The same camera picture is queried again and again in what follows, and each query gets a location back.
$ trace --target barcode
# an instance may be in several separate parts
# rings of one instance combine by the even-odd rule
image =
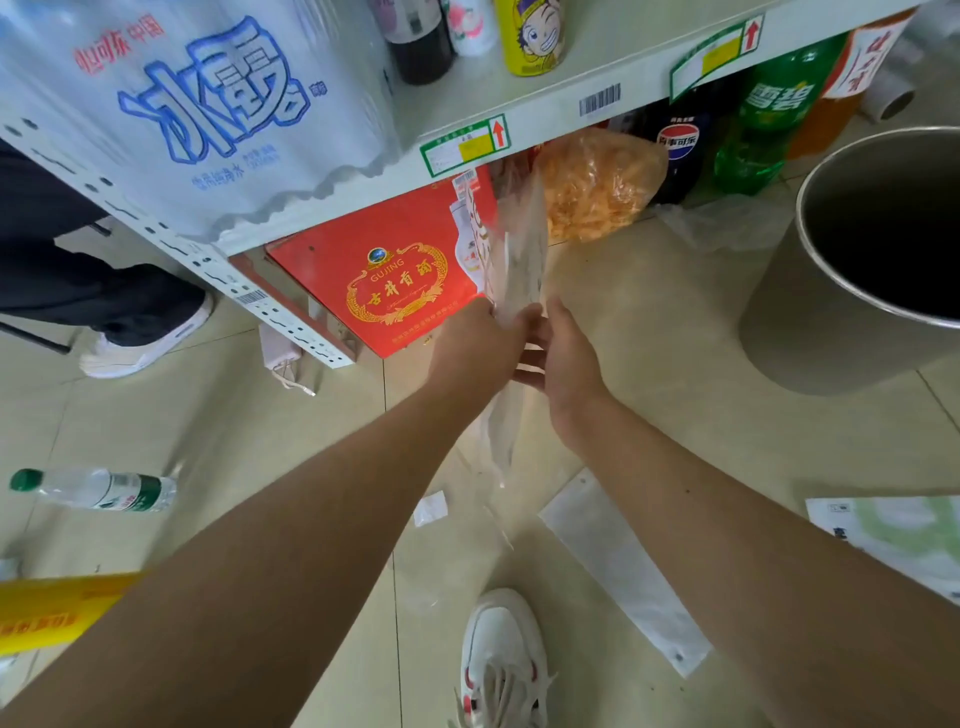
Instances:
[[[257,288],[255,291],[250,293],[245,293],[243,296],[237,296],[234,300],[240,303],[241,305],[247,305],[248,303],[256,303],[257,301],[263,301],[267,298],[267,294]]]
[[[589,113],[599,111],[603,107],[615,104],[620,100],[620,84],[614,84],[589,95],[586,99],[580,100],[580,115],[586,116]]]

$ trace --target bag of chips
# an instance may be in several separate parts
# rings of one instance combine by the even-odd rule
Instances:
[[[535,167],[550,245],[596,240],[632,224],[666,179],[667,162],[659,144],[594,127],[546,144]]]

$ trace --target forearm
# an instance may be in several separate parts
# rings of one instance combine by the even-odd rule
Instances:
[[[148,574],[0,724],[289,724],[480,406],[421,389],[237,506]]]
[[[778,725],[948,724],[960,614],[673,442],[596,403],[577,450]]]

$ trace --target trash can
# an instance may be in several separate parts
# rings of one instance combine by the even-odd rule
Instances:
[[[740,319],[786,389],[835,395],[960,351],[960,128],[879,133],[804,181]]]

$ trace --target green soda bottle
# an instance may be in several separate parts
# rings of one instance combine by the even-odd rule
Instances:
[[[713,165],[722,192],[756,195],[777,176],[846,42],[843,33],[755,66]]]

